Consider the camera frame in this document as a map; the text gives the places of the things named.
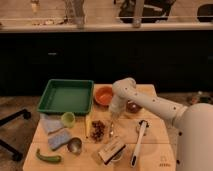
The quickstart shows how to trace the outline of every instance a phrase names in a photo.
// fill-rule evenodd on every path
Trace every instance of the pepper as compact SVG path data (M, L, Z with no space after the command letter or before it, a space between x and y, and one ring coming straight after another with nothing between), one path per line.
M40 154L40 149L38 148L36 151L36 157L42 161L49 162L49 163L59 163L61 161L61 156L44 156Z

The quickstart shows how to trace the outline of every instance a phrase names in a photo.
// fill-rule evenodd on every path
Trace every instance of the metal cup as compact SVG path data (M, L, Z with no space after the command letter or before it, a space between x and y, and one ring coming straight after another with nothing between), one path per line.
M82 151L82 141L80 138L78 137L74 137L72 138L68 144L67 144L67 148L70 152L72 152L75 155L79 155L81 154Z

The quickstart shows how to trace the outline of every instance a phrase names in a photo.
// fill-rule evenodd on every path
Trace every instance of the red bowl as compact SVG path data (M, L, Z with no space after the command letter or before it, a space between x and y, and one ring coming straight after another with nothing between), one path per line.
M113 97L112 88L104 86L95 92L95 101L102 106L109 106Z

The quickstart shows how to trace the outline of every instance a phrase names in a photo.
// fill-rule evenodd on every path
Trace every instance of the dark floor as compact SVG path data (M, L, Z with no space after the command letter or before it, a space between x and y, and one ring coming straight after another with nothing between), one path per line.
M195 95L197 95L197 92L158 93L158 96L160 97L185 105L190 105L188 99ZM0 147L1 171L22 171L22 166L39 120L39 113L36 109L39 98L40 97L22 96L0 97L0 119L24 108L32 113L30 120L25 120L22 116L20 116L12 122L0 127L0 139L7 141L9 144L13 145L13 147L19 149L19 151L23 152L24 154L24 158L20 162L14 162L11 160L11 153ZM177 130L167 123L166 127L174 155L176 155Z

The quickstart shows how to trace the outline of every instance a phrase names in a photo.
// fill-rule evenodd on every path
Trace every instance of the green tray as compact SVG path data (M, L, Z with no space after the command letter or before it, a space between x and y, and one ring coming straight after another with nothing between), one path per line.
M38 111L46 114L73 112L86 115L91 110L93 88L92 80L51 79L43 92Z

